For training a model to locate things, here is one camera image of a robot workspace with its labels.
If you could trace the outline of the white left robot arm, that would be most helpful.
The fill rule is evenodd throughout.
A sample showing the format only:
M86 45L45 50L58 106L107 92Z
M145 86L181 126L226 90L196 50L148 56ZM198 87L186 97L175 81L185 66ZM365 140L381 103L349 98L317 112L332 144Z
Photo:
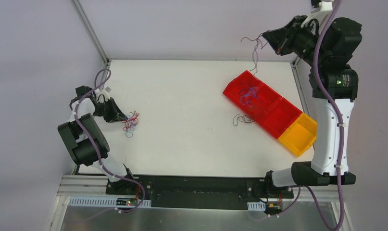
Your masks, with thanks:
M95 117L107 123L121 122L128 117L120 110L107 91L91 87L76 88L70 102L72 113L67 122L57 127L58 133L76 165L92 166L108 177L108 188L132 194L137 182L129 168L110 155L109 144Z

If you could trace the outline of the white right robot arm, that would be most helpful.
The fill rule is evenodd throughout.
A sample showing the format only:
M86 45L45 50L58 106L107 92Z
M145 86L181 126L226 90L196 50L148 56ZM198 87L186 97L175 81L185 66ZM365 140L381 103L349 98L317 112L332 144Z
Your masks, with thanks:
M349 171L347 138L349 120L357 98L359 78L348 64L362 41L361 24L336 18L328 30L316 19L295 16L287 25L263 32L278 55L295 53L310 67L309 82L316 103L318 132L311 161L269 171L263 192L275 197L287 186L353 185Z

